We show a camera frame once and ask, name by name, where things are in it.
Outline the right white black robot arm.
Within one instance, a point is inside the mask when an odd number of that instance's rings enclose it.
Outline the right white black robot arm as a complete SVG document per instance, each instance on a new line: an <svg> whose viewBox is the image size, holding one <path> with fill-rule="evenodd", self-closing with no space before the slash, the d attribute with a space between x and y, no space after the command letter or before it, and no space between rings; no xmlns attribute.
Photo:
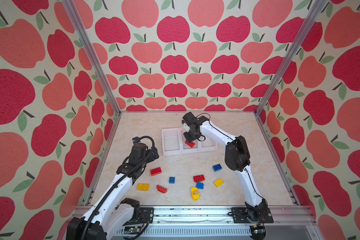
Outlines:
<svg viewBox="0 0 360 240"><path fill-rule="evenodd" d="M202 114L195 116L188 112L183 116L182 125L188 142L209 137L225 149L225 164L234 171L245 195L247 219L251 223L261 222L267 215L268 202L258 190L250 166L250 152L243 136L234 136L216 127L210 118Z"/></svg>

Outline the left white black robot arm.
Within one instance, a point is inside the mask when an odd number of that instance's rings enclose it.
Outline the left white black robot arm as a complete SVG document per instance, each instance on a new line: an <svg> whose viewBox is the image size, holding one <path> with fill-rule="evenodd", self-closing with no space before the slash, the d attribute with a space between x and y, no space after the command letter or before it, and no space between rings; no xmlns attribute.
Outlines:
<svg viewBox="0 0 360 240"><path fill-rule="evenodd" d="M122 197L144 173L148 163L159 158L150 136L133 138L129 156L118 167L112 183L101 198L81 218L72 218L67 240L110 240L127 222L139 218L140 202Z"/></svg>

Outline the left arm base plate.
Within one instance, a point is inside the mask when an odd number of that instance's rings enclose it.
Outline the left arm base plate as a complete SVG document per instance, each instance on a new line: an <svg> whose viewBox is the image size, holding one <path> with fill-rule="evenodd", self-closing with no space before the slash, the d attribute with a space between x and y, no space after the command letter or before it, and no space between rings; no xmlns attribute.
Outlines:
<svg viewBox="0 0 360 240"><path fill-rule="evenodd" d="M142 208L140 207L139 213L133 215L133 218L126 222L124 226L135 224L152 224L154 217L154 208Z"/></svg>

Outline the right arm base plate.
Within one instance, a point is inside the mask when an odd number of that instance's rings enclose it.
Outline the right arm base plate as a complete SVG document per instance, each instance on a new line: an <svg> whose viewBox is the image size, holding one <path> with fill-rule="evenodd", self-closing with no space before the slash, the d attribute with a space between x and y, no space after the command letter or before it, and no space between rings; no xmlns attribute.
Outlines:
<svg viewBox="0 0 360 240"><path fill-rule="evenodd" d="M256 213L247 208L231 208L228 216L232 217L235 224L272 224L274 223L273 215L269 208L262 213Z"/></svg>

